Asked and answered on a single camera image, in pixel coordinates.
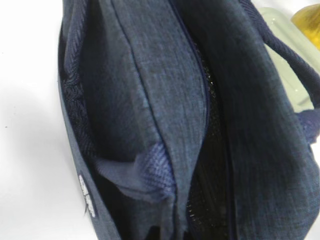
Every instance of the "bag handle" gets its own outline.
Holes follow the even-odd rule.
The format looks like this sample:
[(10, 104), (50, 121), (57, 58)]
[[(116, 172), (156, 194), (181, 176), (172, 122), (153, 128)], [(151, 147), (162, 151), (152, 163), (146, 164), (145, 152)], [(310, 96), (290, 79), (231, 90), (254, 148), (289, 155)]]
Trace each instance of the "bag handle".
[(239, 0), (265, 44), (284, 58), (309, 93), (314, 108), (320, 108), (320, 76), (296, 52), (274, 36), (267, 23), (250, 0)]
[(262, 37), (262, 40), (272, 50), (284, 58), (302, 85), (308, 92), (313, 110), (305, 110), (297, 113), (299, 122), (303, 128), (306, 140), (309, 144), (315, 143), (320, 134), (320, 76), (305, 62), (295, 51), (288, 47), (279, 38), (274, 36), (267, 23), (250, 0), (239, 0), (244, 11), (251, 19), (252, 24)]

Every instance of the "yellow object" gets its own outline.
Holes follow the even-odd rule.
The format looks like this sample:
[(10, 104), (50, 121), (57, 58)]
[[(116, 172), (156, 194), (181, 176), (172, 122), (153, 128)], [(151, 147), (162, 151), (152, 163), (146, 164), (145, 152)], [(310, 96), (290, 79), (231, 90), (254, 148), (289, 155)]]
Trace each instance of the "yellow object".
[(291, 21), (320, 50), (320, 4), (301, 9)]

